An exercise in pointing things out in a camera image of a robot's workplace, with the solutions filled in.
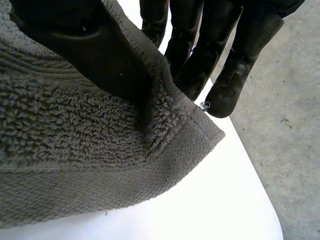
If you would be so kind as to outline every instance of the concrete floor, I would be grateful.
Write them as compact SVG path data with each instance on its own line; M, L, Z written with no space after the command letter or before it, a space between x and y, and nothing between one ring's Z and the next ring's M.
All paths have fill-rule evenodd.
M231 115L285 240L320 239L319 13L320 1L309 0L284 19L252 69ZM213 81L234 34L211 76Z

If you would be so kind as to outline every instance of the black glove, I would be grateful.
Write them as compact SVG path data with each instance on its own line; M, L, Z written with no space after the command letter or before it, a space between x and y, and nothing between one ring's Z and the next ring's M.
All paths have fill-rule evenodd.
M171 10L172 34L165 52L177 87L196 100L212 74L238 19L235 39L223 70L205 102L217 118L236 107L246 79L261 50L304 0L140 0L142 31L157 47ZM199 39L195 42L199 20Z

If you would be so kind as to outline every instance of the white table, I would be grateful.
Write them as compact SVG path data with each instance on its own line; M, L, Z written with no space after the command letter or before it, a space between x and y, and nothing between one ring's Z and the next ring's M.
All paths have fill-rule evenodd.
M141 27L139 0L119 0ZM163 53L171 34L168 21ZM208 81L196 103L212 86ZM0 229L2 240L282 240L276 212L229 118L226 137L164 194L125 209Z

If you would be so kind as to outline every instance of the towel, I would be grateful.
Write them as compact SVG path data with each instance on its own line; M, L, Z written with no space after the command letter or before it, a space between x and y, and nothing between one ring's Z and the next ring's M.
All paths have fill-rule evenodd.
M104 4L151 76L143 107L102 91L24 35L0 0L2 228L154 198L224 137L174 85L165 57L118 2Z

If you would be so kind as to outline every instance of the hand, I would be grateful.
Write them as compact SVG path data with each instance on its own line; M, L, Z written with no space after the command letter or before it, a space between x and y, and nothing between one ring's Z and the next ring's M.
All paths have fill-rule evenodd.
M140 0L142 31L159 47L165 34L168 5L172 34L165 57L176 86L196 100L213 72L229 35L239 19L235 39L223 70L205 102L217 118L229 116L261 50L284 24L274 11L233 0ZM199 20L199 39L191 54Z

